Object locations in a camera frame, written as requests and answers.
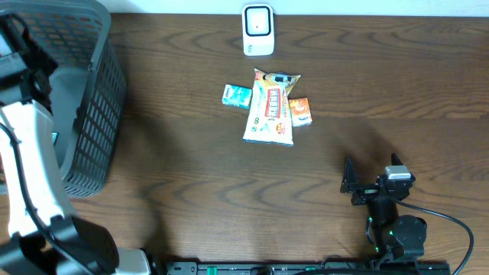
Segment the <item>mint green wipes pack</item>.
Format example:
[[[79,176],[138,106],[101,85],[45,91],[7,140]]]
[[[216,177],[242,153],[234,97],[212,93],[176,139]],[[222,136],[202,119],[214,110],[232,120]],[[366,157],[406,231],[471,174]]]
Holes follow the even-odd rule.
[[[58,138],[58,135],[59,135],[59,133],[58,133],[58,132],[53,132],[53,133],[52,133],[52,143],[53,143],[53,145],[55,145],[55,144],[56,144],[56,142],[57,142],[57,138]]]

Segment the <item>orange tissue pack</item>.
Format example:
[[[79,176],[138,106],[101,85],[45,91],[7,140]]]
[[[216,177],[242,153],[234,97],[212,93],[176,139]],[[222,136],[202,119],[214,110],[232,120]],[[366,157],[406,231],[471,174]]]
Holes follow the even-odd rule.
[[[289,104],[293,127],[302,127],[312,124],[313,118],[308,98],[290,99]]]

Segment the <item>large beige snack bag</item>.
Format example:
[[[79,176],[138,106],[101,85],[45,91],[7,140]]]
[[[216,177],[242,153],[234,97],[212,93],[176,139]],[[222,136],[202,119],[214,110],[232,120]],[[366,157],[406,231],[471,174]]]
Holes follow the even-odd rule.
[[[243,141],[293,146],[289,94],[300,77],[254,69],[251,105]]]

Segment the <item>teal white tissue pack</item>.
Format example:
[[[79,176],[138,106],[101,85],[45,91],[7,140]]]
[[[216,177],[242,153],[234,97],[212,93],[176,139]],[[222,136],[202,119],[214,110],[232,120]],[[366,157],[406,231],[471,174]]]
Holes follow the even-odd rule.
[[[251,104],[252,90],[242,86],[226,84],[222,104],[249,109]]]

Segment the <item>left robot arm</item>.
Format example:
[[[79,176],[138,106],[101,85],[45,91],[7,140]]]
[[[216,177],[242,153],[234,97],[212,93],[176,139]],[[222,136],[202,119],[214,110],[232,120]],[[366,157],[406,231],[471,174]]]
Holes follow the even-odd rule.
[[[10,239],[9,274],[156,274],[141,249],[117,247],[108,230],[80,218],[66,191],[52,141],[49,76],[57,63],[17,14],[1,16],[1,158]]]

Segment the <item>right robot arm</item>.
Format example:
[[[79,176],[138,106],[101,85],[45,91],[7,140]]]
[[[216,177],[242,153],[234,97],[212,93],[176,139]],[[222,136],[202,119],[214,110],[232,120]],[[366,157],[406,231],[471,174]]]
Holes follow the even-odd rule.
[[[417,259],[424,255],[426,221],[400,215],[397,209],[415,180],[396,154],[391,155],[391,165],[374,183],[360,183],[353,163],[345,160],[340,192],[351,196],[352,205],[367,206],[366,235],[377,251],[377,256],[368,261],[373,270],[417,272]]]

